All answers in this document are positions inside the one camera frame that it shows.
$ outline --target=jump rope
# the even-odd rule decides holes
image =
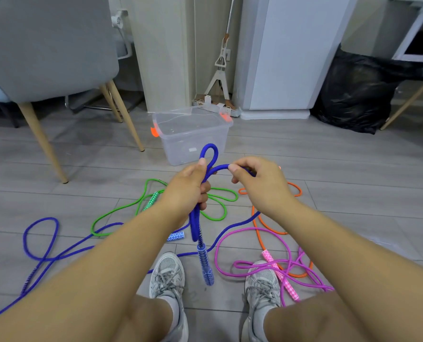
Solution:
[[[207,152],[208,149],[213,149],[214,150],[214,155],[213,155],[213,159],[211,160],[211,162],[208,164],[207,166],[207,171],[205,174],[205,178],[203,180],[203,182],[206,182],[208,180],[208,178],[223,169],[227,169],[228,168],[228,164],[225,165],[220,165],[220,166],[216,166],[213,168],[214,164],[216,163],[216,160],[218,159],[218,149],[214,144],[208,144],[206,145],[203,149],[202,152],[200,154],[200,157],[205,157],[205,154]],[[110,235],[111,233],[102,233],[104,230],[113,227],[113,226],[120,226],[123,225],[123,223],[121,222],[117,222],[117,223],[111,223],[108,224],[106,226],[103,226],[102,228],[95,230],[95,225],[102,219],[105,218],[106,216],[112,214],[113,212],[116,212],[118,210],[133,206],[138,204],[135,215],[138,214],[139,210],[140,210],[140,206],[142,201],[146,200],[147,198],[150,198],[150,201],[147,203],[146,207],[143,210],[146,210],[147,208],[151,207],[151,205],[156,201],[157,197],[162,194],[164,192],[164,190],[158,190],[157,192],[153,193],[153,194],[148,194],[146,195],[146,191],[147,191],[147,187],[148,187],[148,183],[150,181],[157,181],[165,186],[167,186],[167,183],[163,182],[162,180],[158,180],[158,179],[148,179],[146,180],[145,183],[145,188],[143,191],[142,196],[137,199],[135,202],[125,205],[123,207],[118,207],[117,209],[114,209],[108,213],[106,213],[105,215],[102,215],[101,217],[99,217],[97,220],[95,220],[91,226],[91,234],[88,235],[87,237],[83,238],[82,240],[78,241],[77,243],[73,244],[72,246],[70,246],[69,248],[67,248],[65,251],[61,252],[60,254],[58,254],[56,257],[49,257],[49,254],[51,252],[51,249],[54,246],[54,243],[56,241],[56,238],[58,236],[58,232],[59,232],[59,221],[54,218],[54,217],[46,217],[46,218],[41,218],[37,221],[35,221],[33,224],[31,224],[29,227],[26,228],[26,230],[23,233],[23,249],[24,252],[26,253],[26,255],[34,260],[38,261],[38,264],[36,265],[36,267],[34,268],[34,270],[32,270],[31,274],[27,277],[26,282],[23,286],[23,288],[21,289],[21,293],[18,296],[18,298],[16,298],[11,304],[9,304],[8,306],[6,306],[5,308],[3,308],[2,310],[0,310],[0,314],[2,314],[3,312],[5,312],[6,310],[8,310],[10,307],[12,307],[13,305],[15,305],[18,301],[20,301],[23,297],[25,297],[27,294],[29,294],[37,285],[38,283],[42,280],[43,276],[48,272],[48,270],[50,269],[50,267],[58,260],[61,259],[66,259],[68,257],[71,257],[73,255],[76,255],[78,253],[87,251],[92,249],[94,246],[89,246],[89,247],[84,247],[84,248],[80,248],[76,251],[72,251],[75,247],[79,246],[80,244],[82,244],[83,242],[85,242],[86,240],[88,240],[89,238],[93,237],[93,236],[107,236]],[[297,188],[299,190],[299,193],[295,196],[300,196],[302,195],[302,190],[300,189],[300,187],[298,187],[297,185],[288,182],[288,184],[294,186],[295,188]],[[226,188],[216,188],[216,187],[212,187],[212,190],[222,190],[222,191],[227,191],[227,192],[231,192],[232,194],[235,195],[234,199],[229,199],[229,198],[225,198],[219,195],[213,195],[213,194],[208,194],[208,197],[214,201],[217,201],[224,210],[223,216],[220,218],[212,218],[210,216],[208,216],[206,213],[204,213],[203,211],[200,211],[199,209],[199,205],[197,204],[196,207],[192,210],[192,212],[189,215],[189,222],[181,227],[178,230],[175,230],[172,235],[176,234],[176,233],[182,233],[182,230],[186,229],[187,227],[190,226],[191,229],[191,236],[192,236],[192,240],[194,242],[197,242],[197,252],[187,252],[187,253],[180,253],[177,254],[178,257],[184,257],[184,256],[189,256],[189,255],[199,255],[199,259],[200,259],[200,264],[202,266],[202,274],[205,280],[205,283],[207,285],[213,285],[214,283],[214,275],[213,275],[213,271],[209,265],[209,261],[208,261],[208,253],[213,250],[216,247],[216,251],[214,253],[214,265],[216,267],[216,270],[218,270],[221,274],[225,275],[225,276],[229,276],[229,277],[247,277],[250,275],[253,275],[259,271],[262,270],[275,270],[275,273],[278,277],[278,279],[281,282],[281,292],[280,292],[280,297],[281,297],[281,303],[283,306],[285,306],[285,301],[284,301],[284,291],[283,288],[285,288],[289,295],[291,296],[291,298],[294,301],[300,301],[300,298],[298,296],[298,294],[295,292],[294,288],[292,287],[292,285],[290,284],[290,281],[295,282],[299,285],[305,286],[305,287],[310,287],[310,288],[319,288],[322,289],[324,291],[328,291],[328,290],[334,290],[333,287],[327,286],[325,285],[322,280],[319,278],[319,276],[316,274],[315,271],[313,271],[313,263],[310,262],[309,265],[306,265],[303,263],[302,258],[305,255],[305,252],[299,247],[299,251],[298,251],[298,256],[295,260],[292,259],[292,254],[291,254],[291,250],[288,247],[287,243],[281,238],[280,235],[287,235],[287,232],[278,232],[276,230],[271,229],[268,225],[265,224],[265,222],[262,220],[262,217],[260,216],[260,212],[257,211],[255,212],[255,208],[254,206],[252,207],[252,211],[251,211],[251,217],[248,218],[247,220],[243,221],[243,222],[239,222],[239,223],[235,223],[235,224],[231,224],[228,227],[224,228],[223,231],[221,231],[221,233],[218,235],[218,237],[215,239],[214,243],[207,249],[206,245],[203,241],[203,237],[202,237],[202,231],[200,229],[200,222],[199,222],[199,217],[200,214],[202,214],[205,218],[208,218],[209,220],[212,221],[222,221],[226,215],[227,215],[227,208],[224,205],[224,203],[222,203],[220,200],[218,199],[222,199],[225,201],[237,201],[238,199],[238,195],[235,191],[230,190],[230,189],[226,189]],[[242,195],[247,194],[245,189],[242,188],[240,190],[238,190],[238,192]],[[259,218],[259,221],[261,222],[261,224],[266,228],[258,228],[257,224],[256,224],[256,218]],[[43,221],[54,221],[55,223],[55,229],[54,229],[54,233],[52,236],[52,239],[50,241],[50,244],[48,246],[47,251],[45,252],[45,254],[43,254],[42,257],[37,257],[36,255],[32,254],[31,251],[29,250],[29,247],[27,245],[27,236],[29,235],[29,231],[36,226],[37,224],[43,222]],[[238,230],[234,230],[229,232],[228,234],[224,235],[229,229],[235,228],[235,227],[239,227],[245,224],[248,224],[249,222],[253,222],[254,227],[251,228],[243,228],[243,229],[238,229]],[[259,243],[261,245],[261,248],[263,249],[262,252],[262,256],[264,257],[264,259],[267,261],[267,263],[264,264],[254,264],[253,262],[249,262],[249,261],[245,261],[245,260],[237,260],[233,263],[233,267],[236,269],[253,269],[255,268],[255,270],[251,271],[251,272],[247,272],[247,273],[243,273],[243,274],[233,274],[233,273],[229,273],[226,272],[224,270],[222,270],[218,264],[218,254],[219,254],[219,248],[221,246],[221,243],[228,238],[231,235],[234,235],[236,233],[241,233],[241,232],[245,232],[245,231],[256,231],[256,234],[258,236],[259,239]],[[279,241],[281,241],[281,243],[284,245],[284,247],[286,247],[286,250],[288,252],[288,259],[276,259],[274,260],[273,257],[270,255],[269,251],[266,249],[265,245],[262,242],[262,238],[260,235],[260,232],[265,232],[265,233],[269,233],[275,237],[278,238]],[[40,275],[33,281],[34,276],[37,274],[37,272],[40,270],[41,266],[47,263],[45,269],[43,269],[43,271],[40,273]],[[292,274],[290,273],[290,271],[294,268],[294,267],[299,267],[302,268],[305,272],[303,274],[297,275],[297,274]],[[300,278],[304,278],[304,277],[309,277],[310,280],[313,282],[312,284],[310,283],[305,283],[305,282],[301,282],[298,279]]]

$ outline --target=green rope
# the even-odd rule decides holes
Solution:
[[[134,206],[134,205],[138,204],[137,209],[136,209],[136,211],[135,211],[135,216],[137,216],[137,215],[138,215],[138,212],[139,212],[139,210],[140,210],[140,205],[141,205],[141,203],[142,203],[144,200],[146,200],[146,199],[148,199],[148,198],[150,198],[150,197],[151,197],[150,201],[147,203],[146,207],[144,207],[144,208],[142,209],[142,211],[144,211],[144,210],[146,210],[147,208],[151,207],[151,205],[152,205],[152,204],[154,204],[154,202],[156,201],[157,197],[158,197],[161,193],[163,193],[163,192],[164,192],[164,190],[158,190],[158,191],[154,192],[153,194],[146,194],[146,190],[148,189],[148,183],[149,183],[150,181],[157,181],[157,182],[160,182],[161,184],[163,184],[164,186],[167,186],[167,183],[166,183],[166,182],[164,182],[164,181],[162,181],[162,180],[159,180],[159,179],[148,179],[148,180],[146,180],[146,182],[145,182],[145,188],[144,188],[144,190],[143,190],[143,194],[141,195],[141,197],[140,197],[140,198],[138,198],[136,201],[134,201],[134,202],[132,202],[132,203],[130,203],[130,204],[127,204],[127,205],[125,205],[125,206],[123,206],[123,207],[117,207],[116,209],[113,209],[112,211],[107,212],[105,215],[100,216],[98,219],[96,219],[96,220],[93,222],[93,224],[92,224],[92,226],[91,226],[91,234],[93,234],[94,236],[108,236],[108,235],[110,235],[111,233],[96,233],[96,232],[95,232],[95,225],[96,225],[96,224],[97,224],[97,223],[98,223],[98,222],[99,222],[102,218],[105,218],[105,217],[107,217],[108,215],[111,215],[113,212],[116,212],[116,211],[119,211],[119,210],[125,209],[125,208],[127,208],[127,207],[131,207],[131,206]],[[212,200],[216,201],[217,203],[219,203],[219,204],[222,206],[222,208],[223,208],[223,210],[224,210],[224,213],[223,213],[223,215],[222,215],[221,217],[219,217],[219,218],[213,218],[213,217],[211,217],[211,216],[207,215],[207,214],[206,214],[205,212],[203,212],[203,211],[201,211],[201,214],[202,214],[205,218],[208,218],[208,219],[209,219],[209,220],[211,220],[211,221],[222,221],[222,220],[223,220],[224,218],[226,218],[226,216],[227,216],[227,208],[226,208],[226,205],[224,205],[224,203],[223,203],[222,201],[218,200],[218,199],[222,199],[222,200],[224,200],[224,201],[237,201],[237,199],[238,199],[237,192],[235,192],[234,190],[230,190],[230,189],[228,189],[228,188],[212,187],[211,189],[212,189],[212,190],[224,190],[224,191],[226,191],[226,192],[231,192],[231,193],[235,196],[234,198],[226,198],[226,197],[223,197],[223,196],[220,196],[220,195],[214,195],[214,194],[210,194],[210,193],[208,194],[208,197],[209,197],[210,199],[212,199]]]

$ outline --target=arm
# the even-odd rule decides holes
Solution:
[[[246,157],[229,170],[232,182],[241,181],[257,210],[291,234],[377,340],[423,341],[421,266],[297,201],[275,163]]]
[[[109,341],[169,234],[197,202],[206,162],[175,175],[158,203],[0,316],[0,341]]]

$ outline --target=person's right hand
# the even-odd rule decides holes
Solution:
[[[256,173],[251,176],[244,168]],[[297,203],[278,165],[261,157],[243,157],[229,165],[234,184],[241,182],[251,203],[264,215],[276,220],[277,214]]]

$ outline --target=white sock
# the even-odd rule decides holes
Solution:
[[[259,310],[254,311],[253,317],[253,332],[256,337],[258,337],[262,342],[268,342],[267,337],[265,336],[264,331],[264,320],[267,312],[276,306],[265,306]]]
[[[174,328],[176,328],[176,326],[178,325],[180,321],[180,305],[178,305],[177,299],[172,298],[171,296],[168,296],[168,295],[159,296],[158,299],[166,300],[169,303],[170,307],[172,308],[174,318],[172,319],[172,325],[170,326],[170,329],[169,329],[169,333],[170,333]]]

